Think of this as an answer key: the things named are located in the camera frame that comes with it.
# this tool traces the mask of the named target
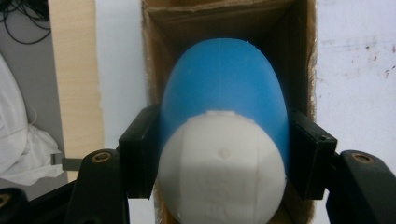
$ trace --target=brown cardboard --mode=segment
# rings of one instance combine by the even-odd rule
[[[171,70],[185,50],[209,38],[233,37],[264,53],[276,71],[287,106],[313,118],[314,0],[146,0],[142,5],[152,103],[161,101]],[[271,223],[291,223],[285,221],[290,218],[292,223],[307,223],[312,209],[311,202],[301,202],[288,186]],[[162,223],[174,223],[168,215],[163,210]]]

